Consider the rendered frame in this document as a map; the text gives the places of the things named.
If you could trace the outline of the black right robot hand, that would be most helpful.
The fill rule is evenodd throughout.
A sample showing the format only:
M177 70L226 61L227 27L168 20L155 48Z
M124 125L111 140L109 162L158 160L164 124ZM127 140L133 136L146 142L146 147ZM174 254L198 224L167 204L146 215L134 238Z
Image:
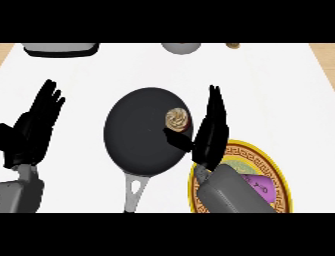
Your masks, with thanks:
M185 152L191 152L192 161L213 171L222 161L229 138L226 109L219 87L210 86L207 114L195 140L170 128L164 128L163 131L168 144Z

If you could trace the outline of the black frying pan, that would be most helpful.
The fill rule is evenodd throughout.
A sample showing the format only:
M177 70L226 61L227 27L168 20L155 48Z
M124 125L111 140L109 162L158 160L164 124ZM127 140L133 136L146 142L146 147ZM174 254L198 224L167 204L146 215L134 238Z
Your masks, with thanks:
M115 103L105 121L103 142L109 157L126 175L124 212L136 211L149 178L180 161L185 151L165 138L165 114L182 108L182 99L165 89L142 88Z

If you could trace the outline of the swirled frosting cupcake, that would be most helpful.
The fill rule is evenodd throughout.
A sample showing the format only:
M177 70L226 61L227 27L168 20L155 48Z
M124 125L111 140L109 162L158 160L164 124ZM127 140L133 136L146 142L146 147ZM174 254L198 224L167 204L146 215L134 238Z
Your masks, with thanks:
M165 126L176 132L185 132L191 126L191 118L183 108L173 108L165 114Z

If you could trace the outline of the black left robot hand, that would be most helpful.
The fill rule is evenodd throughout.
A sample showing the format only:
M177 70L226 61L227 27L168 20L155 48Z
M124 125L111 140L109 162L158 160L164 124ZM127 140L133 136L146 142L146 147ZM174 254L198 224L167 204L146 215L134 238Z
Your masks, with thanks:
M43 160L64 103L65 98L56 89L56 83L47 79L31 108L21 114L15 125L0 123L5 168L12 169L21 164L36 166Z

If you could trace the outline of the grey round bowl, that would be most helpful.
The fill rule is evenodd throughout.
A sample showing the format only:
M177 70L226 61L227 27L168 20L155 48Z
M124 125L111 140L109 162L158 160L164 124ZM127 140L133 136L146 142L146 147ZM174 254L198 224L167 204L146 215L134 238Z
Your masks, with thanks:
M177 55L194 53L201 47L199 43L163 43L164 49Z

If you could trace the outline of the yellow patterned plate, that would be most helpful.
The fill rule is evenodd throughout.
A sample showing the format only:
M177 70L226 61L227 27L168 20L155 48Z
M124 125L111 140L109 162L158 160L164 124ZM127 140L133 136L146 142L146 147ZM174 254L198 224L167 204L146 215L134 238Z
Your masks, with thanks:
M288 183L278 165L267 154L250 143L241 140L229 140L222 162L239 174L261 175L272 180L276 198L272 200L270 206L278 213L291 213L292 200Z

